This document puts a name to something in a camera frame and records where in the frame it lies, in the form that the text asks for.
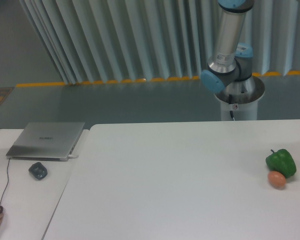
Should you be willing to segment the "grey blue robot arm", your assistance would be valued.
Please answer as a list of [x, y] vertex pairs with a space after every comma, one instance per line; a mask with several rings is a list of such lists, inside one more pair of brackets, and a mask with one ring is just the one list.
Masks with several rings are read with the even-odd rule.
[[207, 68], [200, 74], [203, 85], [213, 93], [223, 91], [241, 75], [236, 50], [246, 13], [254, 6], [253, 0], [219, 0], [221, 9], [216, 44]]

